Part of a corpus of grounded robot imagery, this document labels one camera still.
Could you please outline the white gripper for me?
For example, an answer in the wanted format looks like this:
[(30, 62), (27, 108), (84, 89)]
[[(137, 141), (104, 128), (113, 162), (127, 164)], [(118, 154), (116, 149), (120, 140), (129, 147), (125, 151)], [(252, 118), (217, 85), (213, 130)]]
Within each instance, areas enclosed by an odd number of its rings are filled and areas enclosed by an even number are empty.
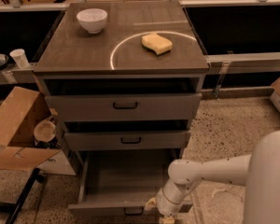
[(168, 179), (158, 191), (156, 198), (153, 197), (147, 201), (144, 210), (149, 211), (157, 206), (164, 216), (159, 218), (159, 224), (175, 224), (174, 216), (190, 210), (190, 201), (185, 200), (189, 193), (190, 186), (179, 185)]

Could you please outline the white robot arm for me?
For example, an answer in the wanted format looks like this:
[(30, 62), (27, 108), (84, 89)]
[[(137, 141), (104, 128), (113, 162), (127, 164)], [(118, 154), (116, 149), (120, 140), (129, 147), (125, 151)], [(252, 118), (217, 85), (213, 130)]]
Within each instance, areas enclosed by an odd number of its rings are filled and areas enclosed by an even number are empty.
[(175, 160), (169, 179), (145, 205), (174, 224), (184, 199), (201, 181), (245, 187), (243, 224), (280, 224), (280, 131), (264, 136), (250, 155), (215, 161)]

